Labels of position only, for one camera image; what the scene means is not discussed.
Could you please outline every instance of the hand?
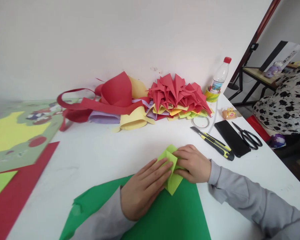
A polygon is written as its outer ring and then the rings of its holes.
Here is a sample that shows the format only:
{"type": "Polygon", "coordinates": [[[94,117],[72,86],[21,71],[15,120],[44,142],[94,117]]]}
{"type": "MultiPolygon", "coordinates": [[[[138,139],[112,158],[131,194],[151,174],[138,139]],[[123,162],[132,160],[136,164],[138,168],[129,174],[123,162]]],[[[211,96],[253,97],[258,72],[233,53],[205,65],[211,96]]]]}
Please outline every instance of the hand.
{"type": "Polygon", "coordinates": [[[179,174],[191,183],[208,182],[211,173],[211,162],[193,145],[178,148],[173,153],[178,158],[177,165],[185,168],[176,169],[174,173],[179,174]]]}
{"type": "Polygon", "coordinates": [[[153,159],[149,162],[121,189],[121,209],[131,221],[137,221],[147,213],[171,174],[172,162],[162,166],[167,161],[166,158],[157,163],[156,161],[157,159],[153,159]]]}

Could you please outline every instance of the finger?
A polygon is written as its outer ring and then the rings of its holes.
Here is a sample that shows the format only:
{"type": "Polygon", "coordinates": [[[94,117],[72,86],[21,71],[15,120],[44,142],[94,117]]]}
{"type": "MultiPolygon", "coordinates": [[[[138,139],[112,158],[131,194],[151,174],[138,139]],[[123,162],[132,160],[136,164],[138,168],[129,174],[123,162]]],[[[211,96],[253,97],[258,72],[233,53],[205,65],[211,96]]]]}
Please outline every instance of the finger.
{"type": "Polygon", "coordinates": [[[156,171],[158,168],[160,168],[168,159],[167,158],[163,158],[160,161],[152,164],[151,167],[149,167],[144,173],[140,174],[141,179],[146,178],[147,176],[149,176],[151,173],[153,173],[154,171],[156,171]]]}
{"type": "Polygon", "coordinates": [[[152,183],[144,192],[145,197],[146,198],[151,198],[152,195],[154,195],[154,193],[156,191],[158,191],[158,189],[161,189],[161,187],[163,186],[163,184],[166,182],[166,180],[169,178],[169,176],[171,175],[171,170],[169,170],[168,172],[166,172],[165,174],[163,174],[157,181],[155,181],[154,183],[152,183]]]}
{"type": "Polygon", "coordinates": [[[183,167],[183,168],[185,168],[187,170],[189,170],[189,168],[190,168],[189,160],[185,160],[185,159],[178,159],[177,160],[177,165],[179,167],[183,167]]]}
{"type": "Polygon", "coordinates": [[[176,157],[178,158],[182,158],[182,159],[190,159],[191,157],[191,153],[189,152],[186,152],[186,151],[175,151],[174,153],[172,153],[173,155],[175,155],[176,157]]]}
{"type": "Polygon", "coordinates": [[[148,168],[150,168],[155,162],[157,161],[157,158],[152,159],[147,165],[145,165],[143,168],[139,170],[139,172],[136,173],[136,175],[141,175],[144,173],[148,168]]]}
{"type": "Polygon", "coordinates": [[[173,173],[180,175],[191,183],[195,183],[194,177],[186,170],[176,169],[173,173]]]}
{"type": "Polygon", "coordinates": [[[185,151],[185,152],[188,152],[188,153],[192,153],[193,149],[189,145],[186,145],[186,146],[183,146],[183,147],[179,147],[178,151],[185,151]]]}
{"type": "Polygon", "coordinates": [[[149,176],[143,179],[143,187],[146,189],[152,183],[157,181],[162,175],[164,175],[173,165],[173,162],[167,162],[165,165],[151,173],[149,176]]]}

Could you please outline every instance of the person's left hand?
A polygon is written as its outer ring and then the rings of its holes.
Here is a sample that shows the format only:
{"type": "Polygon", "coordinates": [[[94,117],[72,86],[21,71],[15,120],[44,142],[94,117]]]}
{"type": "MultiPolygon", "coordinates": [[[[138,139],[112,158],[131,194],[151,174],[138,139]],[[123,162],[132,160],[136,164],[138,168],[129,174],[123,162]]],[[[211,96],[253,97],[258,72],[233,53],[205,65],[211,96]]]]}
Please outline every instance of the person's left hand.
{"type": "Polygon", "coordinates": [[[153,159],[149,162],[121,189],[122,213],[131,221],[137,221],[147,213],[171,174],[172,162],[162,166],[167,161],[166,158],[157,163],[156,161],[157,159],[153,159]]]}

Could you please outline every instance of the white table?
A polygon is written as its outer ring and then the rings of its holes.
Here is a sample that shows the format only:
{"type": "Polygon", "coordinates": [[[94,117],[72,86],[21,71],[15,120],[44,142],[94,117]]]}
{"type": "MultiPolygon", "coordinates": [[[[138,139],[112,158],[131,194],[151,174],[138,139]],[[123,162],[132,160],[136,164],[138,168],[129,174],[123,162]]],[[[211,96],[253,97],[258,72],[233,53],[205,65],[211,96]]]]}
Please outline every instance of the white table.
{"type": "MultiPolygon", "coordinates": [[[[231,106],[221,95],[218,109],[231,106]]],[[[221,121],[217,112],[216,122],[221,121]]],[[[256,132],[243,118],[233,120],[242,129],[256,132]]],[[[137,172],[169,145],[195,145],[217,164],[259,182],[300,209],[300,182],[265,144],[241,158],[228,161],[192,131],[191,121],[167,119],[132,131],[112,133],[113,125],[74,124],[58,132],[60,141],[34,191],[12,228],[9,240],[59,239],[73,199],[91,188],[137,172]]],[[[211,135],[222,138],[215,128],[211,135]]],[[[259,228],[227,203],[209,193],[207,183],[197,184],[211,239],[261,239],[259,228]]]]}

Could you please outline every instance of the black and white floral cloth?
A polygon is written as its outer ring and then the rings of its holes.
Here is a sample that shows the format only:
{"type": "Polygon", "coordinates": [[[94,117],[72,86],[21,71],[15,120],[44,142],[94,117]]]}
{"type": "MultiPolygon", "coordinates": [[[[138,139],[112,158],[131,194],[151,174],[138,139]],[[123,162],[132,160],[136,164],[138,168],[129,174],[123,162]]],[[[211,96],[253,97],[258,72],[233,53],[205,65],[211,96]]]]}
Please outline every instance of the black and white floral cloth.
{"type": "Polygon", "coordinates": [[[253,114],[267,128],[283,135],[300,133],[300,67],[277,79],[278,88],[261,98],[253,114]]]}

